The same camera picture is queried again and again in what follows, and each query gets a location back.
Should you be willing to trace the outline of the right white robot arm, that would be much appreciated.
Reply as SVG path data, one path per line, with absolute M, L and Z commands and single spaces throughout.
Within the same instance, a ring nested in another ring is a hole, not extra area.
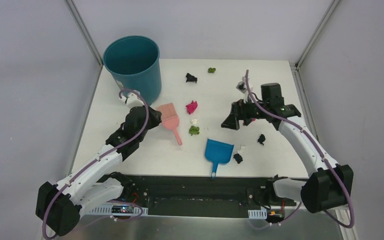
M 239 130 L 240 121 L 247 126 L 253 119 L 267 120 L 287 139 L 308 174 L 307 181 L 274 177 L 270 187 L 263 192 L 264 200 L 270 205 L 278 204 L 283 198 L 298 201 L 310 213 L 347 205 L 350 214 L 353 214 L 353 170 L 349 165 L 338 164 L 323 149 L 309 132 L 296 106 L 285 104 L 280 84 L 261 85 L 261 99 L 255 98 L 245 82 L 239 83 L 236 88 L 244 94 L 244 98 L 231 104 L 230 113 L 221 127 Z

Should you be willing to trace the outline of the pink hand brush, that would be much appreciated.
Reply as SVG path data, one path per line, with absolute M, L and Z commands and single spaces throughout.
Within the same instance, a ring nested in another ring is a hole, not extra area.
M 181 146 L 183 144 L 182 139 L 178 132 L 178 126 L 180 124 L 179 116 L 176 112 L 175 106 L 172 102 L 162 104 L 156 108 L 157 111 L 161 112 L 161 123 L 162 125 L 171 130 L 177 141 L 177 144 Z

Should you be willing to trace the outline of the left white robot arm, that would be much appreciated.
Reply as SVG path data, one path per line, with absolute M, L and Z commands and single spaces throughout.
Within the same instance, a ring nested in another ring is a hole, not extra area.
M 114 199 L 127 202 L 133 189 L 128 178 L 97 181 L 132 155 L 147 132 L 162 122 L 162 114 L 149 106 L 132 107 L 125 121 L 98 152 L 77 171 L 56 183 L 45 182 L 38 190 L 35 214 L 42 220 L 46 240 L 65 236 L 93 208 Z

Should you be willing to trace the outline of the blue plastic dustpan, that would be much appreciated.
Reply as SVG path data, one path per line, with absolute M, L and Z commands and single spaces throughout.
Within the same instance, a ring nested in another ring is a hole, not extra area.
M 217 175 L 219 165 L 225 165 L 230 162 L 234 150 L 234 145 L 208 138 L 206 142 L 204 156 L 212 163 L 211 178 Z

